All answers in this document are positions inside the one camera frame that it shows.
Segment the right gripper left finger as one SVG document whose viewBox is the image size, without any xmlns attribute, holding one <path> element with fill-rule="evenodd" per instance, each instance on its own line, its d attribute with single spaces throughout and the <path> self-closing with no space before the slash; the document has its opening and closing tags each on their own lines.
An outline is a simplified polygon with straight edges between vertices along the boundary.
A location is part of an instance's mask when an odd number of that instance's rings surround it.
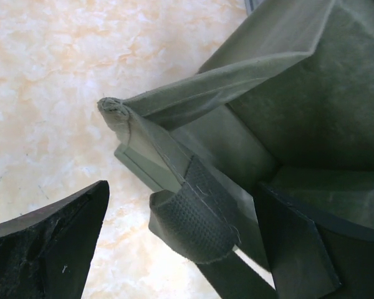
<svg viewBox="0 0 374 299">
<path fill-rule="evenodd" d="M 109 195 L 97 181 L 0 223 L 0 298 L 81 298 Z"/>
</svg>

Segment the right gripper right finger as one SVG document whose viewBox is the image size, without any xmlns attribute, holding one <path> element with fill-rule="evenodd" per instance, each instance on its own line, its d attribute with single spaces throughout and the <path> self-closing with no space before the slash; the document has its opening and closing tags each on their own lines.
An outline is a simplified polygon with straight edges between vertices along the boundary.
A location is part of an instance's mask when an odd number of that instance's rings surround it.
<svg viewBox="0 0 374 299">
<path fill-rule="evenodd" d="M 374 229 L 263 183 L 257 219 L 279 298 L 374 298 Z"/>
</svg>

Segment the olive green canvas bag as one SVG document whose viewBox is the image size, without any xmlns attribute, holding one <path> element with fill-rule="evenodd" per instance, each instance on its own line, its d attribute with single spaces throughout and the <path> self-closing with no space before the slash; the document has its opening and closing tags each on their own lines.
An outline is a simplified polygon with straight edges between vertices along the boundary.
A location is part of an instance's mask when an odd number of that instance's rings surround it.
<svg viewBox="0 0 374 299">
<path fill-rule="evenodd" d="M 279 298 L 260 183 L 374 229 L 374 1 L 264 1 L 196 75 L 97 106 L 150 230 L 221 298 Z"/>
</svg>

